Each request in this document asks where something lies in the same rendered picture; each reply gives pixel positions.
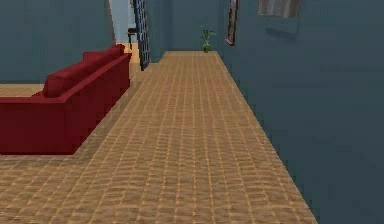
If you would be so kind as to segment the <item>dark blue panelled door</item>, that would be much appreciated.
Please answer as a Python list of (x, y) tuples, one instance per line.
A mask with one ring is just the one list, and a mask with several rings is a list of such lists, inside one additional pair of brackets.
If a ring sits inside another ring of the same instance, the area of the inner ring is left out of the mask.
[(144, 71), (150, 62), (145, 0), (133, 0), (133, 5), (139, 48), (140, 68), (142, 71)]

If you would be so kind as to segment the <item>black chair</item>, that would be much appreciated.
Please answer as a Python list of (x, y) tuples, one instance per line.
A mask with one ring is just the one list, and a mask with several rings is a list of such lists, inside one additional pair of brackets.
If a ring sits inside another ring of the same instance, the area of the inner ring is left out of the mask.
[(135, 28), (129, 28), (127, 30), (128, 35), (128, 42), (129, 42), (129, 48), (132, 48), (132, 37), (137, 34), (137, 31)]

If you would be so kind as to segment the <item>green house plant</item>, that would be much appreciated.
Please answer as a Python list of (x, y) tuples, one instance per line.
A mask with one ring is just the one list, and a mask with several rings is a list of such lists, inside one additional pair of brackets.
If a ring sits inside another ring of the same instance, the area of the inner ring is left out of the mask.
[(215, 35), (215, 32), (208, 29), (202, 30), (202, 48), (205, 53), (208, 53), (211, 50), (210, 38)]

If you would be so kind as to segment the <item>dark framed wall picture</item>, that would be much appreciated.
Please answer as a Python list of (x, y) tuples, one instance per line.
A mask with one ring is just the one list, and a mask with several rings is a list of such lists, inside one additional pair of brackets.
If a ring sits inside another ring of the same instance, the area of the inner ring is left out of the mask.
[(227, 37), (225, 39), (229, 46), (235, 45), (237, 10), (238, 0), (229, 0)]

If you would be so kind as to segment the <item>red sofa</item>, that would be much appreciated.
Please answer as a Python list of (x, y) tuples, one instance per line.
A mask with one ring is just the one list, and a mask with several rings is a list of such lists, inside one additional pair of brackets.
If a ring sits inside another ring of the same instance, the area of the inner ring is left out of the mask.
[(71, 155), (130, 87), (117, 44), (49, 75), (30, 97), (0, 97), (1, 155)]

